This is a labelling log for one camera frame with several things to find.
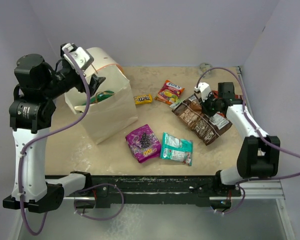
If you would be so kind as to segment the green chips bag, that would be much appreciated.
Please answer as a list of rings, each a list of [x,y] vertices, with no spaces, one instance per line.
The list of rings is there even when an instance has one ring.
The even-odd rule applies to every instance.
[[[115,95],[111,90],[99,91],[89,99],[89,104],[97,104]]]

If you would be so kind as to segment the brown chips bag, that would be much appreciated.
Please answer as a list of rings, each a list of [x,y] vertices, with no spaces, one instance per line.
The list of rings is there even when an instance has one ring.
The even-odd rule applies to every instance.
[[[218,113],[215,113],[213,116],[202,113],[202,106],[195,94],[181,101],[173,108],[172,112],[194,132],[206,146],[212,144],[232,126],[232,123],[228,119]]]

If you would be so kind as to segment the brown paper bag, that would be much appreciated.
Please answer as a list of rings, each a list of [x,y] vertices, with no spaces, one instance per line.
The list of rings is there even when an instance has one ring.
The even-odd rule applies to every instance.
[[[97,92],[112,91],[114,95],[91,104],[80,123],[93,142],[99,144],[136,122],[138,114],[130,81],[115,64],[98,69],[96,75],[105,77]]]

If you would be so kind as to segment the orange fox's fruits candy bag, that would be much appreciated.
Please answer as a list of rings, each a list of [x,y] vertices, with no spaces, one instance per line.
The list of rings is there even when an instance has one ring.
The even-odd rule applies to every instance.
[[[154,99],[167,105],[171,105],[177,102],[184,90],[184,87],[166,80]]]

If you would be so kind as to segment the red doritos bag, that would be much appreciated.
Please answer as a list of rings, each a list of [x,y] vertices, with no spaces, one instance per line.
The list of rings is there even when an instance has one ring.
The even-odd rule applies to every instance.
[[[213,90],[212,91],[213,95],[215,98],[218,98],[218,99],[221,99],[222,97],[219,96],[219,92],[217,90]],[[234,97],[231,98],[232,100],[233,99],[239,99],[239,100],[242,100],[243,99],[243,96],[240,95],[240,94],[235,94]]]

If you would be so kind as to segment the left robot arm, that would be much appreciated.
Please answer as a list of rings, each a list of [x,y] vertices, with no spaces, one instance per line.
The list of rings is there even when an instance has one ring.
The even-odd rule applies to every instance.
[[[88,196],[93,191],[88,172],[73,171],[59,179],[46,179],[45,159],[47,138],[56,110],[55,99],[71,89],[96,93],[104,77],[85,78],[85,70],[92,65],[93,56],[73,43],[60,47],[61,68],[52,68],[36,53],[17,60],[14,75],[18,81],[9,107],[9,125],[15,144],[15,180],[11,195],[3,200],[3,207],[47,213],[59,208],[63,198],[78,192]]]

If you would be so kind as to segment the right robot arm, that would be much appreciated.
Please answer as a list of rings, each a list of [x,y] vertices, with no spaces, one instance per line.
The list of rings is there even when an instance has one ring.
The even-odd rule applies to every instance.
[[[213,192],[223,196],[230,190],[230,185],[244,179],[274,177],[278,173],[280,153],[262,139],[276,147],[280,146],[280,140],[260,128],[250,115],[243,98],[236,97],[234,84],[220,82],[218,94],[214,95],[208,83],[200,82],[195,92],[200,94],[202,112],[209,117],[222,113],[235,126],[243,140],[236,166],[217,172],[219,179],[212,183]]]

